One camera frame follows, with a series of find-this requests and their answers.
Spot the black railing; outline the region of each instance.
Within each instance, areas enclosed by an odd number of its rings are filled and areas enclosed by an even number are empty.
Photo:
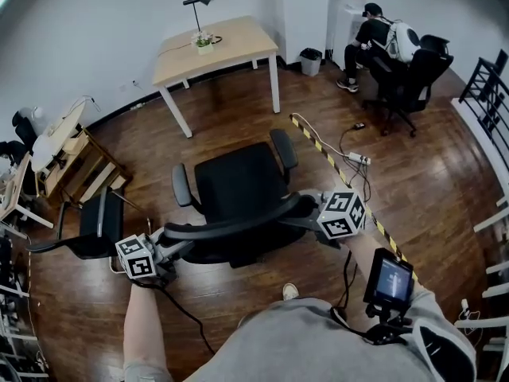
[[[460,103],[464,102],[470,107],[509,170],[506,159],[509,154],[509,126],[507,125],[509,107],[505,100],[509,98],[509,89],[500,79],[500,73],[506,63],[507,54],[502,50],[494,64],[479,58],[476,69],[461,94]],[[475,100],[479,106],[477,110],[472,106],[472,101],[465,100],[468,97]]]

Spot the wooden table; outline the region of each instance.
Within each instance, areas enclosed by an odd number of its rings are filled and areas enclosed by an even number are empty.
[[[257,68],[257,59],[269,57],[272,102],[274,113],[279,113],[278,68],[276,65],[278,46],[263,31],[262,27],[253,17],[246,16],[206,25],[204,29],[208,33],[223,38],[221,42],[214,44],[212,53],[199,55],[197,47],[189,44],[196,30],[168,38],[159,49],[153,75],[153,84],[159,89],[185,135],[190,138],[192,136],[191,129],[166,86],[183,80],[185,87],[188,88],[186,78],[225,68],[243,60],[252,60],[253,67]]]
[[[23,179],[25,178],[26,169],[28,168],[30,162],[30,154],[27,153],[23,160],[21,161],[21,164],[17,168],[16,175],[12,178],[12,182],[14,184],[12,196],[10,198],[9,204],[3,209],[0,206],[0,221],[3,221],[7,218],[7,216],[12,213],[13,211],[19,211],[23,215],[26,215],[28,218],[32,218],[39,224],[43,224],[44,226],[47,226],[48,228],[53,228],[53,224],[40,216],[34,214],[33,212],[29,211],[28,209],[23,208],[21,205],[18,204],[19,197],[21,194],[21,189],[23,187]],[[16,231],[13,227],[11,227],[8,224],[3,223],[3,228],[7,231],[10,231],[18,236],[26,238],[26,235]]]
[[[53,123],[51,125],[53,131],[49,131],[49,128],[51,128],[49,127],[37,138],[33,144],[32,170],[34,173],[43,171],[53,162],[53,158],[60,153],[67,139],[72,136],[78,126],[85,108],[85,102],[84,99],[82,103]]]

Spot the caution tape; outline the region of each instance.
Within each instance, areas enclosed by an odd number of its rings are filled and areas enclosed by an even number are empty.
[[[334,161],[334,158],[327,152],[327,150],[321,145],[321,143],[314,138],[311,133],[301,124],[299,121],[293,116],[290,115],[290,120],[292,123],[297,126],[302,133],[304,133],[304,136],[309,139],[309,141],[317,148],[318,151],[320,151],[325,158],[327,158],[328,163],[332,166],[332,168],[337,171],[337,173],[340,175],[341,181],[350,189],[352,186],[347,183],[347,176],[344,175],[344,172],[341,170],[340,167],[336,164]],[[376,219],[375,214],[371,211],[368,205],[366,206],[366,214],[373,220],[373,223],[375,224],[376,228],[379,230],[379,232],[383,235],[385,239],[387,239],[387,242],[389,242],[390,247],[394,251],[394,253],[401,259],[407,262],[405,255],[403,255],[403,252],[398,248],[398,245],[392,239],[392,236],[389,235],[389,232],[383,227],[383,225],[380,223],[379,220]],[[414,280],[417,281],[418,277],[413,273]]]

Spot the gray shirt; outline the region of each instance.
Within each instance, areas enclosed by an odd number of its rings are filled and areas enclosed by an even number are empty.
[[[329,303],[316,298],[273,304],[244,322],[187,381],[437,379],[412,341],[408,345],[370,345],[333,321],[330,308]],[[413,296],[406,316],[425,319],[434,329],[451,334],[475,358],[466,338],[445,320],[433,293],[425,290]],[[126,365],[126,382],[148,380],[167,382],[171,378],[165,370]]]

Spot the white backpack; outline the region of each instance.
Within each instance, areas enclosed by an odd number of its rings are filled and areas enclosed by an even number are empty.
[[[375,44],[383,48],[393,60],[409,64],[414,59],[415,52],[421,48],[419,37],[415,31],[402,21],[389,21],[386,18],[377,18],[384,24],[390,26],[385,45],[377,41]]]

